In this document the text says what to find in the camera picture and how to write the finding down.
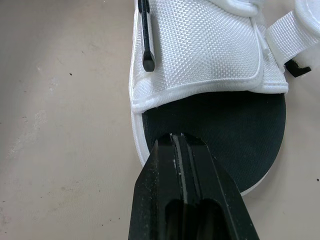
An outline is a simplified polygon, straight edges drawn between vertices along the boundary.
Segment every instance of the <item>white webbing strap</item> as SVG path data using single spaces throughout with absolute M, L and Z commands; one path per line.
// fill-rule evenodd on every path
M 298 54 L 311 48 L 320 48 L 320 38 L 308 31 L 293 11 L 270 26 L 265 37 L 280 68 Z M 310 57 L 320 62 L 319 55 Z

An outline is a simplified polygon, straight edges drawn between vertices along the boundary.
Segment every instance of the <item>concrete floor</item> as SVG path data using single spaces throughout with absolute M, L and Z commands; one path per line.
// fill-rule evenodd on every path
M 267 1 L 268 24 L 292 9 Z M 128 238 L 133 13 L 133 0 L 0 0 L 0 240 Z M 319 74 L 288 76 L 282 149 L 244 197 L 262 240 L 319 239 Z

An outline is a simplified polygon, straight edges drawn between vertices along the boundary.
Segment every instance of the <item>black plastic buckle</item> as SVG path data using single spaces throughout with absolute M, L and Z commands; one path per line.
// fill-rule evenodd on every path
M 295 78 L 311 71 L 311 68 L 308 66 L 303 68 L 299 67 L 299 65 L 293 59 L 287 61 L 284 65 L 289 73 L 291 73 L 291 75 Z

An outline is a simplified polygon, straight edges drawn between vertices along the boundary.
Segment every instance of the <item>black footbed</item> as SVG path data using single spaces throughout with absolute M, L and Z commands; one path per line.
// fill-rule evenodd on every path
M 283 94 L 207 92 L 142 114 L 149 151 L 167 133 L 201 138 L 243 192 L 269 171 L 286 124 Z

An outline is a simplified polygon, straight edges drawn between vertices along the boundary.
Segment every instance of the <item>white mesh upper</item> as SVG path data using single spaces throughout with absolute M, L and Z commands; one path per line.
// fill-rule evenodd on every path
M 211 91 L 244 91 L 262 81 L 262 54 L 249 17 L 233 15 L 207 0 L 149 0 L 156 68 L 142 65 L 141 28 L 136 21 L 133 45 L 132 100 L 146 110 L 174 101 L 188 86 L 210 85 Z

